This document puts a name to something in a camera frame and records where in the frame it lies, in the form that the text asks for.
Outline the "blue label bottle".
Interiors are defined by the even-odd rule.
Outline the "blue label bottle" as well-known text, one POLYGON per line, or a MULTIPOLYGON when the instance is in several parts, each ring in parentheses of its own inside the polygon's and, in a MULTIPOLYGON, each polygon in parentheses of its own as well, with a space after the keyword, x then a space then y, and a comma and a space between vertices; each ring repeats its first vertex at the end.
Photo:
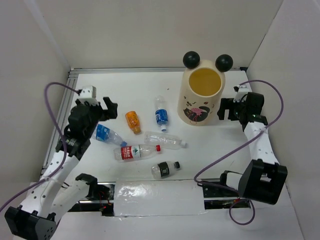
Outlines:
POLYGON ((163 96, 158 95, 154 100, 155 120, 161 132, 166 133, 169 124, 167 104, 163 96))
POLYGON ((127 142, 124 141, 119 134, 102 124, 98 124, 95 127, 91 139, 120 147, 125 147, 127 145, 127 142))

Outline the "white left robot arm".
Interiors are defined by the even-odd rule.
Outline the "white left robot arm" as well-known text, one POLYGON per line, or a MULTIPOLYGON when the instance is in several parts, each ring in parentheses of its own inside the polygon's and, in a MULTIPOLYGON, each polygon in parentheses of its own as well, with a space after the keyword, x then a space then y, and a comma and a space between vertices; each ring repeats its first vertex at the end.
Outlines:
POLYGON ((17 207, 10 206, 4 218, 11 233, 25 240, 49 240, 58 223, 78 201, 94 200, 101 186, 92 175, 81 173, 65 189, 62 185, 89 148, 95 127, 101 121, 116 119, 117 103, 104 97, 106 109, 95 98, 78 98, 70 111, 63 139, 56 145, 51 163, 30 194, 17 207))

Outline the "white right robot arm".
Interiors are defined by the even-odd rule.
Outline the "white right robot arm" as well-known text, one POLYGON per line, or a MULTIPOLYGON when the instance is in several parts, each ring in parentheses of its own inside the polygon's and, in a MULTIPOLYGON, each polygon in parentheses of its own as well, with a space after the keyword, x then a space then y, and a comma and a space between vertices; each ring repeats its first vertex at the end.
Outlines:
POLYGON ((254 92, 243 94, 239 100, 222 98, 217 116, 224 120, 225 111, 228 110, 228 119, 239 121, 249 141, 257 137, 249 144, 251 162, 239 179, 239 195, 274 205, 280 197, 288 170, 280 165, 273 153, 267 129, 268 121, 261 115, 263 105, 264 96, 254 92))

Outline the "cream bin with black ears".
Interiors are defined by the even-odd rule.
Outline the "cream bin with black ears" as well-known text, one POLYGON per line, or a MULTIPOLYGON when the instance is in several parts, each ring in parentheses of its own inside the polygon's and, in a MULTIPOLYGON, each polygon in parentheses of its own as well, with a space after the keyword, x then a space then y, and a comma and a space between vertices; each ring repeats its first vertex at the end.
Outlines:
POLYGON ((233 58, 222 54, 211 61, 201 59, 195 51, 188 51, 182 62, 185 70, 178 97, 178 116, 191 126, 207 125, 218 111, 226 85, 225 73, 232 69, 233 58))

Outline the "small orange plastic bottle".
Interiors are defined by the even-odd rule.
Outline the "small orange plastic bottle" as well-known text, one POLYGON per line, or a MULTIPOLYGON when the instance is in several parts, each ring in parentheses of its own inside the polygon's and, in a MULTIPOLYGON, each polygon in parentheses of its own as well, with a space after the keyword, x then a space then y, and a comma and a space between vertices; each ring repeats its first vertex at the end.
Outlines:
POLYGON ((125 114, 125 119, 128 124, 128 127, 132 130, 135 135, 141 133, 140 120, 135 111, 129 111, 125 114))

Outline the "red label plastic bottle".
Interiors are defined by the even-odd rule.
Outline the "red label plastic bottle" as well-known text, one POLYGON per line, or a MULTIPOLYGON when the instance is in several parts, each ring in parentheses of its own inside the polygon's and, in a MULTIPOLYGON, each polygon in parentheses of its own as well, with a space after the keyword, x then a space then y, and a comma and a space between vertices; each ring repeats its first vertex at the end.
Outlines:
POLYGON ((160 152, 160 145, 148 144, 123 146, 113 150, 115 160, 125 162, 152 158, 160 152))

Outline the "clear unlabelled plastic bottle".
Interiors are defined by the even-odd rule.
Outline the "clear unlabelled plastic bottle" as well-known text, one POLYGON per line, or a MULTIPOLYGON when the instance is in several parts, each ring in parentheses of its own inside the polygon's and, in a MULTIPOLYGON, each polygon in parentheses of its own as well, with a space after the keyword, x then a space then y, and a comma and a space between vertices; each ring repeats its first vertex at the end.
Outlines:
POLYGON ((161 148, 170 150, 178 150, 187 146, 187 143, 176 135, 152 131, 145 132, 144 143, 152 146, 160 145, 161 148))

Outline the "black label small bottle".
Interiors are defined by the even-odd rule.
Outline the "black label small bottle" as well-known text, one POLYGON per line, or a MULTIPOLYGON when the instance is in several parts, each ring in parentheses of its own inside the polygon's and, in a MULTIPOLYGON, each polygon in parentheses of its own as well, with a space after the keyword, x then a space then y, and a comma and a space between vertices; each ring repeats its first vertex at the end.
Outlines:
POLYGON ((174 175, 180 168, 178 161, 164 161, 153 165, 151 173, 154 179, 161 180, 174 175))

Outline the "aluminium frame rail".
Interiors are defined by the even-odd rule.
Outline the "aluminium frame rail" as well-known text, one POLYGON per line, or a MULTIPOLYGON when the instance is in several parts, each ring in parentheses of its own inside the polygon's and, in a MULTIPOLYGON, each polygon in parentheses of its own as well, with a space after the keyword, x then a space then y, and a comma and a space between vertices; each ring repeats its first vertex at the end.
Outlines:
POLYGON ((138 114, 143 132, 157 132, 154 99, 161 95, 166 100, 169 117, 168 132, 186 141, 185 149, 163 149, 160 154, 148 159, 119 162, 114 158, 113 144, 96 140, 91 142, 79 164, 72 170, 68 180, 81 173, 90 174, 100 182, 151 181, 151 167, 164 161, 178 161, 181 171, 175 180, 191 180, 204 169, 204 179, 218 178, 225 170, 242 172, 250 161, 247 148, 221 161, 211 163, 246 142, 246 136, 237 121, 217 117, 205 126, 191 126, 183 122, 177 113, 182 68, 128 68, 128 69, 76 69, 70 72, 58 113, 58 123, 65 126, 70 110, 75 106, 73 90, 86 86, 96 87, 96 98, 102 101, 109 97, 118 104, 116 119, 107 120, 104 125, 118 133, 129 145, 142 144, 144 135, 134 134, 128 127, 125 115, 129 111, 138 114))

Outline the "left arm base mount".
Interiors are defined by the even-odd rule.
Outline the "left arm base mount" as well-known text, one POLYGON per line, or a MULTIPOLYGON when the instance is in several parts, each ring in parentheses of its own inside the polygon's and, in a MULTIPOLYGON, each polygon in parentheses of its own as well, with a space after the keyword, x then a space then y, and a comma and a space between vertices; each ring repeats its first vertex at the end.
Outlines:
POLYGON ((68 211, 70 213, 99 213, 103 217, 113 217, 114 182, 99 182, 92 198, 83 198, 68 211))

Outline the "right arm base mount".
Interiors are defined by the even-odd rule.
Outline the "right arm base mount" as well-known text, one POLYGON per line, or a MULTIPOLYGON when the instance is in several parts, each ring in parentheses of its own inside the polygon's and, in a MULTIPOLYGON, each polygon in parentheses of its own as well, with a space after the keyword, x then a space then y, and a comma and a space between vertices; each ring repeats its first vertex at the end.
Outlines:
POLYGON ((238 195, 227 189, 197 183, 202 188, 205 210, 228 209, 239 200, 238 195))

